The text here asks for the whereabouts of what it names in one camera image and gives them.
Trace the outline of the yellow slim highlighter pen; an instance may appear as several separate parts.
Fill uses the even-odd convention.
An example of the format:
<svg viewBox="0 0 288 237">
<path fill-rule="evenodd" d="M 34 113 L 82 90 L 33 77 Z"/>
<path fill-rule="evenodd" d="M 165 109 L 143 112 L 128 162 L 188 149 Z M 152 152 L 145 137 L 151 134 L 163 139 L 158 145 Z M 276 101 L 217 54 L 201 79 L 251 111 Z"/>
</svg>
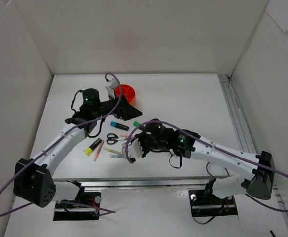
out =
<svg viewBox="0 0 288 237">
<path fill-rule="evenodd" d="M 107 152 L 110 152 L 110 153 L 113 153 L 113 154 L 116 154 L 116 155 L 121 155 L 121 156 L 123 155 L 122 152 L 114 150 L 114 149 L 111 149 L 111 148 L 103 147 L 103 150 L 107 151 Z"/>
</svg>

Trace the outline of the blue slim highlighter pen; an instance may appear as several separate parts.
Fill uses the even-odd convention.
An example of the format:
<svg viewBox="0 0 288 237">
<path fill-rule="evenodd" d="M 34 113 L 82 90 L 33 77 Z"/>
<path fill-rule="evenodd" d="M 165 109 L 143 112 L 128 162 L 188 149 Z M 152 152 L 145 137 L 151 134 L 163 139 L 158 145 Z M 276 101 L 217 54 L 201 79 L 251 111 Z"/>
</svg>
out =
<svg viewBox="0 0 288 237">
<path fill-rule="evenodd" d="M 121 158 L 121 159 L 125 159 L 125 157 L 123 155 L 117 155 L 117 154 L 110 154 L 109 155 L 110 158 Z"/>
</svg>

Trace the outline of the yellow cap black highlighter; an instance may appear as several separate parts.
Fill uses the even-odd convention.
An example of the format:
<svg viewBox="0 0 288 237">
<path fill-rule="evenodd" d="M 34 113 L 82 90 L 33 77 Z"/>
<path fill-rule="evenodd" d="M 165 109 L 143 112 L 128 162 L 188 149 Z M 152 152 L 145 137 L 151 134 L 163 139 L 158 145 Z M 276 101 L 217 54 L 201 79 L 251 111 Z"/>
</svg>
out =
<svg viewBox="0 0 288 237">
<path fill-rule="evenodd" d="M 94 151 L 94 149 L 102 142 L 102 139 L 98 138 L 97 140 L 95 140 L 85 151 L 84 153 L 89 156 L 92 154 L 92 152 Z"/>
</svg>

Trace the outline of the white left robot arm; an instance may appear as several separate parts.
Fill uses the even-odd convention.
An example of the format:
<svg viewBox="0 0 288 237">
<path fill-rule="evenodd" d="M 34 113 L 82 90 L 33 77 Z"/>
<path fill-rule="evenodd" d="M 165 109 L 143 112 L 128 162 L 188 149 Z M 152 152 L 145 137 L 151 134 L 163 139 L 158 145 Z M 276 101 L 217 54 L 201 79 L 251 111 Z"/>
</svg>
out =
<svg viewBox="0 0 288 237">
<path fill-rule="evenodd" d="M 84 187 L 78 181 L 53 181 L 53 174 L 72 149 L 87 138 L 105 115 L 128 121 L 139 117 L 142 112 L 130 105 L 127 99 L 111 98 L 100 101 L 96 89 L 82 91 L 83 104 L 71 118 L 65 120 L 65 127 L 37 158 L 20 159 L 15 165 L 16 179 L 13 192 L 16 196 L 39 207 L 51 202 L 66 200 L 73 207 L 83 205 Z"/>
</svg>

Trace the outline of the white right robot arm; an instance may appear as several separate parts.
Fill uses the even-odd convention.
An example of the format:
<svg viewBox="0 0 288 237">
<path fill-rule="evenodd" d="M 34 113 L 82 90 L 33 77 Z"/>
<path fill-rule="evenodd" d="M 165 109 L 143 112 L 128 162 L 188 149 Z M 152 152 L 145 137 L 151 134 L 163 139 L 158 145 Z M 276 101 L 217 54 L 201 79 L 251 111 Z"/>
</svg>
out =
<svg viewBox="0 0 288 237">
<path fill-rule="evenodd" d="M 197 133 L 185 129 L 173 130 L 157 122 L 146 125 L 127 149 L 129 159 L 144 158 L 153 151 L 210 162 L 235 172 L 235 177 L 216 178 L 207 184 L 204 197 L 209 203 L 237 194 L 248 194 L 261 200 L 271 198 L 274 163 L 269 152 L 241 152 L 218 145 Z"/>
</svg>

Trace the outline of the green cap black highlighter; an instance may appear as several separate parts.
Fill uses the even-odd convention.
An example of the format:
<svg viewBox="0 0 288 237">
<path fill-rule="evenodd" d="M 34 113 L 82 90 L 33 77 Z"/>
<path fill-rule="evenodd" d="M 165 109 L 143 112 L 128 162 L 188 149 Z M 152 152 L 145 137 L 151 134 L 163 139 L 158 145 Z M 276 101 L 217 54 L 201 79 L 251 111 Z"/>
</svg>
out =
<svg viewBox="0 0 288 237">
<path fill-rule="evenodd" d="M 141 131 L 144 131 L 144 127 L 141 126 L 141 124 L 139 122 L 137 122 L 137 121 L 133 122 L 133 126 L 134 127 L 138 127 L 138 129 L 141 130 Z"/>
</svg>

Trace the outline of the blue cap black highlighter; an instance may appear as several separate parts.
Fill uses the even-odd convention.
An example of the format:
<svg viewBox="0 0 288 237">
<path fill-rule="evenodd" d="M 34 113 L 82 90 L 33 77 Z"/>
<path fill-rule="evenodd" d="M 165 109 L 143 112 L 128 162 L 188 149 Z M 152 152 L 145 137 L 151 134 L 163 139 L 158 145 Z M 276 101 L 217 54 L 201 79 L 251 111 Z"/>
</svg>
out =
<svg viewBox="0 0 288 237">
<path fill-rule="evenodd" d="M 114 128 L 117 128 L 117 129 L 120 129 L 120 130 L 124 130 L 124 131 L 128 131 L 129 130 L 128 126 L 120 124 L 120 123 L 117 123 L 117 122 L 114 122 L 114 121 L 112 121 L 110 123 L 110 126 L 114 127 Z"/>
</svg>

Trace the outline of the orange round pen holder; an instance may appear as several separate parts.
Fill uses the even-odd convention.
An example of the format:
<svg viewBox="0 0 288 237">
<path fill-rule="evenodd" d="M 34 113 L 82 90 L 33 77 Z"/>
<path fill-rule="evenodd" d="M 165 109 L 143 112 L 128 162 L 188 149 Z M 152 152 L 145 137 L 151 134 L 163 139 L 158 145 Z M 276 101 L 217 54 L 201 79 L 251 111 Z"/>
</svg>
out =
<svg viewBox="0 0 288 237">
<path fill-rule="evenodd" d="M 121 99 L 120 106 L 128 102 L 131 106 L 135 107 L 136 105 L 136 92 L 133 87 L 127 85 L 127 84 L 122 84 L 122 94 L 123 98 Z"/>
</svg>

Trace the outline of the black handled scissors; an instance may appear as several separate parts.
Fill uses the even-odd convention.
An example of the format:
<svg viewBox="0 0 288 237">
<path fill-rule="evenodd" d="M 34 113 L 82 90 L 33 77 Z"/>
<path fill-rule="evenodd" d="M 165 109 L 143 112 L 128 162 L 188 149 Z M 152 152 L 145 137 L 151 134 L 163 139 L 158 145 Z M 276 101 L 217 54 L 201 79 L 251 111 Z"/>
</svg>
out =
<svg viewBox="0 0 288 237">
<path fill-rule="evenodd" d="M 108 133 L 107 134 L 107 139 L 106 139 L 106 143 L 109 145 L 113 145 L 116 144 L 118 141 L 122 141 L 125 140 L 126 138 L 123 136 L 118 136 L 114 133 Z"/>
</svg>

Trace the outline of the aluminium right side rail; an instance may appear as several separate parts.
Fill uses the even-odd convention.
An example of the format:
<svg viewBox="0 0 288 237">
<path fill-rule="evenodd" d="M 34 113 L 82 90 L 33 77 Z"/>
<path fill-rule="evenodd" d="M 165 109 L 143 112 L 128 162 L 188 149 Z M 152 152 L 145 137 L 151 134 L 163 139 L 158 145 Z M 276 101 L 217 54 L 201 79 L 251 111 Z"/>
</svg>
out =
<svg viewBox="0 0 288 237">
<path fill-rule="evenodd" d="M 234 91 L 231 79 L 225 74 L 218 74 L 218 79 L 225 97 L 239 146 L 244 152 L 255 153 L 256 150 L 252 137 L 244 118 L 239 99 Z"/>
</svg>

